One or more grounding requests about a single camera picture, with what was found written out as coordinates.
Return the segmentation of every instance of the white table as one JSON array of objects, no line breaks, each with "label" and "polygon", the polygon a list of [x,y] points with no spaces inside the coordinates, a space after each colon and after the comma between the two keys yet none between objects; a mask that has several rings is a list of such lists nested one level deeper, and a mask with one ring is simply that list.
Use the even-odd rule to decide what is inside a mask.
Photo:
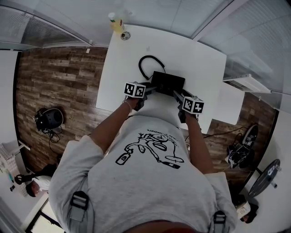
[{"label": "white table", "polygon": [[[9,179],[13,179],[14,177],[19,175],[20,172],[18,170],[16,161],[15,161],[15,155],[13,155],[11,152],[7,151],[6,148],[3,146],[3,144],[0,144],[0,163],[4,168],[7,169],[8,173],[11,175],[11,177],[9,177]],[[27,196],[27,191],[25,189],[25,184],[17,184],[15,182],[10,183],[11,186],[15,186],[16,189],[19,191],[19,193],[21,193],[24,197]]]},{"label": "white table", "polygon": [[[114,111],[123,101],[126,82],[146,81],[138,62],[145,55],[157,57],[165,65],[166,73],[185,78],[184,89],[202,99],[203,114],[199,124],[207,133],[216,106],[226,64],[226,55],[191,39],[157,29],[126,25],[131,38],[122,41],[113,33],[100,81],[97,108]],[[163,72],[153,59],[145,59],[142,67],[147,76],[153,71]],[[187,129],[178,117],[178,103],[173,97],[160,93],[149,96],[138,114],[158,117]]]},{"label": "white table", "polygon": [[225,82],[222,83],[213,119],[236,125],[241,113],[245,92]]}]

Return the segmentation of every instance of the floor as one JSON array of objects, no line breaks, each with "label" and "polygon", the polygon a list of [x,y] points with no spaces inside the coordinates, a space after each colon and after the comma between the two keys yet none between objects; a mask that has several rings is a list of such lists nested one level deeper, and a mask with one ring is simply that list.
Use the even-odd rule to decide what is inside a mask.
[{"label": "floor", "polygon": [[[33,49],[22,53],[16,86],[16,112],[20,139],[31,147],[23,150],[26,166],[32,171],[42,169],[48,163],[56,162],[69,140],[79,140],[109,115],[109,111],[95,108],[99,82],[105,61],[106,48],[61,47]],[[60,141],[50,143],[49,137],[36,129],[33,116],[42,107],[60,107],[65,113]],[[232,144],[238,133],[246,128],[225,135],[208,137],[206,144],[215,169],[224,171],[233,193],[239,192],[261,160],[269,138],[276,111],[263,101],[246,93],[237,125],[212,120],[208,135],[248,128],[259,125],[259,135],[253,147],[256,152],[251,167],[242,171],[230,169],[224,161],[226,148]]]}]

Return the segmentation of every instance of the gray t-shirt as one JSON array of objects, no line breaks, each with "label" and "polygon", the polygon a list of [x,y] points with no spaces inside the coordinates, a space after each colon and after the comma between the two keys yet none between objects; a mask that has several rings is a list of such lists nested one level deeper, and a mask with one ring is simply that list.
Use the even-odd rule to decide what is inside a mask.
[{"label": "gray t-shirt", "polygon": [[89,136],[68,143],[49,189],[66,232],[75,232],[70,200],[81,187],[94,210],[85,219],[97,233],[121,233],[154,220],[208,232],[217,210],[231,230],[237,221],[225,173],[203,175],[190,163],[180,130],[157,118],[126,120],[105,157]]}]

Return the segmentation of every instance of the bottle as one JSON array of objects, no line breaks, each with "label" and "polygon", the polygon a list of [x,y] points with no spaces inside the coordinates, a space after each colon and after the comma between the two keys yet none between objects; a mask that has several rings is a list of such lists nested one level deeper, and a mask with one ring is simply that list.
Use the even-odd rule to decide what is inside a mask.
[{"label": "bottle", "polygon": [[122,22],[122,19],[118,19],[114,12],[109,13],[108,17],[109,17],[109,19],[111,21],[111,28],[115,32],[120,33],[120,34],[122,32],[124,32],[124,24]]}]

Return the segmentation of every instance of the person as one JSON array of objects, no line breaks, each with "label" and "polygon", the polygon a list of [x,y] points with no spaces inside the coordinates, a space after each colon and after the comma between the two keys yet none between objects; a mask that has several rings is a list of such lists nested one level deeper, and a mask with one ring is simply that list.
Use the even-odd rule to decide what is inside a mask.
[{"label": "person", "polygon": [[56,171],[57,164],[47,164],[41,171],[36,172],[31,175],[17,175],[14,180],[17,184],[22,184],[24,182],[31,181],[28,185],[26,185],[27,194],[31,197],[36,197],[40,192],[47,192],[49,190],[51,177]]},{"label": "person", "polygon": [[26,191],[31,197],[36,197],[40,192],[47,192],[49,190],[51,177],[39,176],[32,178],[32,182],[26,185]]},{"label": "person", "polygon": [[68,142],[49,188],[62,228],[68,233],[204,233],[222,211],[224,232],[234,230],[237,214],[225,173],[215,173],[196,118],[186,114],[189,156],[177,127],[153,117],[128,118],[137,102],[128,98],[91,136]]}]

